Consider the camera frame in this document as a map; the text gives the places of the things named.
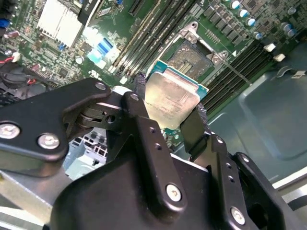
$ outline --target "white connector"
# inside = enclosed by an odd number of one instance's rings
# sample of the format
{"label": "white connector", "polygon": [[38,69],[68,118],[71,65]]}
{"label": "white connector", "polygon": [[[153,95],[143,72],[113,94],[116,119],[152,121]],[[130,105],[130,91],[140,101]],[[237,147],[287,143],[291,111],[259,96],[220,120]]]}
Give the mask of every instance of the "white connector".
{"label": "white connector", "polygon": [[21,58],[21,54],[20,54],[20,53],[18,53],[18,52],[15,52],[15,53],[13,53],[12,57],[13,57],[12,62],[17,62],[17,61],[19,61],[19,60],[20,60],[20,58]]}
{"label": "white connector", "polygon": [[268,44],[264,47],[264,49],[268,52],[272,52],[276,48],[276,45],[274,43]]}
{"label": "white connector", "polygon": [[273,57],[273,59],[275,60],[275,61],[278,61],[278,62],[281,62],[282,60],[284,60],[285,59],[285,55],[284,54],[279,54],[279,55],[276,55],[275,57]]}

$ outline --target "blue connector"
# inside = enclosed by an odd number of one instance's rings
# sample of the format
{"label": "blue connector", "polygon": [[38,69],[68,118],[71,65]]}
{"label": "blue connector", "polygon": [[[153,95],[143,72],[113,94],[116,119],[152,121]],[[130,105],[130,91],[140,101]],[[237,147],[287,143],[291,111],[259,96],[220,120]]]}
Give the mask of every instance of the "blue connector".
{"label": "blue connector", "polygon": [[10,21],[6,20],[6,19],[0,19],[0,27],[8,27],[10,25]]}

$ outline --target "chip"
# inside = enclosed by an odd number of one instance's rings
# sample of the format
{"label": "chip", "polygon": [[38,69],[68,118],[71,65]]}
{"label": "chip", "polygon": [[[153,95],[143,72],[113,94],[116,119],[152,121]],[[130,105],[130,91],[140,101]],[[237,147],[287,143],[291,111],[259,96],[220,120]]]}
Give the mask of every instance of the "chip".
{"label": "chip", "polygon": [[68,74],[68,71],[64,68],[61,68],[60,71],[59,71],[59,75],[63,78],[65,78]]}

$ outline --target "blue component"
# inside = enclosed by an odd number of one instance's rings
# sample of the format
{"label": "blue component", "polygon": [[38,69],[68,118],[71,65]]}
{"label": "blue component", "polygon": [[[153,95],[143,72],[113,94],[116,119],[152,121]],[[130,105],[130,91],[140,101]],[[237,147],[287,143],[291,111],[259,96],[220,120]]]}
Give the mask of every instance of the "blue component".
{"label": "blue component", "polygon": [[102,57],[104,57],[112,48],[113,45],[104,38],[102,42],[97,45],[96,49],[101,53]]}
{"label": "blue component", "polygon": [[61,44],[61,45],[59,46],[59,50],[60,50],[60,51],[63,51],[63,50],[65,49],[65,47],[66,47],[65,44]]}
{"label": "blue component", "polygon": [[188,80],[189,82],[195,84],[198,86],[198,89],[196,91],[196,93],[198,94],[198,96],[200,97],[200,100],[203,99],[207,93],[208,93],[208,89],[206,87],[204,87],[201,84],[198,84],[197,81],[193,80],[192,78],[189,78],[188,76],[184,75],[183,73],[180,73],[178,70],[168,66],[167,64],[165,64],[162,61],[157,61],[156,65],[153,67],[152,71],[150,72],[150,76],[154,73],[154,72],[160,72],[160,73],[164,73],[166,69],[170,69],[171,71],[173,71],[174,73],[178,74],[180,77]]}
{"label": "blue component", "polygon": [[0,19],[0,27],[8,27],[10,25],[10,21],[6,19]]}
{"label": "blue component", "polygon": [[92,49],[92,51],[88,53],[87,57],[94,62],[94,64],[98,64],[102,59],[102,54],[97,49]]}

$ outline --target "metal plate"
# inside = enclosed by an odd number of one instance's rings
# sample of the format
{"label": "metal plate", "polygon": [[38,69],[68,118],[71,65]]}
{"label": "metal plate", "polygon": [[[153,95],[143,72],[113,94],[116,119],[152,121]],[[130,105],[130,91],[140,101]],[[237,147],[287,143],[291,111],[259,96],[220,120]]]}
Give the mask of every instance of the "metal plate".
{"label": "metal plate", "polygon": [[176,129],[200,102],[198,86],[171,71],[154,72],[146,83],[145,106],[160,128]]}

